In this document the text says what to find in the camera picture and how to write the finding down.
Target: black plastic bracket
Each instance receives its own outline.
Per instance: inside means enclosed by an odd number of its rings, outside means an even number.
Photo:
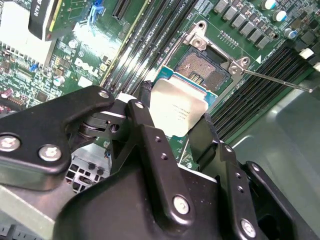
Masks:
[[[0,136],[17,138],[20,146],[0,151],[0,184],[40,191],[57,187],[71,163],[68,140],[88,115],[108,110],[113,104],[109,92],[89,86],[1,118]],[[61,157],[55,161],[40,158],[39,151],[46,145],[55,146]]]
[[[250,179],[256,217],[267,239],[319,239],[262,167],[247,161],[242,169]]]
[[[141,160],[155,220],[169,235],[181,235],[194,223],[195,208],[167,138],[154,127],[148,107],[138,100],[128,102],[126,114],[131,135],[118,156],[112,156],[111,174],[130,161]],[[137,151],[139,157],[132,158]],[[177,210],[175,197],[185,200],[187,213]]]
[[[192,156],[195,156],[199,170],[219,183],[222,234],[227,239],[262,239],[248,179],[238,165],[234,150],[220,142],[206,114],[189,131],[188,136]]]

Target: heatsink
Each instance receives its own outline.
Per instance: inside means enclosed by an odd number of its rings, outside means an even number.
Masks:
[[[39,65],[50,62],[56,41],[42,41],[28,30],[30,13],[13,1],[5,1],[0,22],[0,45],[8,52]]]

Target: capacitor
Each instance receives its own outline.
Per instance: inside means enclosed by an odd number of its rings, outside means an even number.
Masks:
[[[263,10],[271,10],[275,8],[276,6],[276,0],[263,0],[261,3],[261,8]]]
[[[12,88],[8,88],[7,90],[5,90],[1,93],[1,97],[4,99],[7,99],[10,96],[12,96],[12,94],[14,94],[14,90]]]
[[[291,28],[287,28],[286,30],[284,30],[283,35],[288,39],[294,39],[297,36],[297,31],[294,31]]]
[[[57,87],[60,87],[66,81],[64,76],[57,76],[53,79],[53,84]]]
[[[77,42],[77,40],[73,39],[73,40],[69,41],[68,45],[70,48],[76,49],[78,47],[78,42]]]
[[[277,10],[273,13],[272,18],[274,21],[282,22],[287,17],[287,13],[283,10]]]

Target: gold contact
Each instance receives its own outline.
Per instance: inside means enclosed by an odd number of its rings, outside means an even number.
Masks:
[[[58,4],[56,5],[55,12],[54,12],[51,24],[50,24],[50,28],[49,28],[50,32],[52,32],[52,30],[54,29],[54,26],[55,26],[55,23],[56,23],[56,20],[57,20],[57,16],[58,16],[61,4],[62,4],[62,0],[59,0]]]

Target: connector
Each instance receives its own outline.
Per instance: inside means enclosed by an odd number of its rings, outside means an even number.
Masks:
[[[131,0],[119,0],[115,6],[115,9],[113,10],[112,17],[118,21],[121,20],[124,17],[130,3]]]

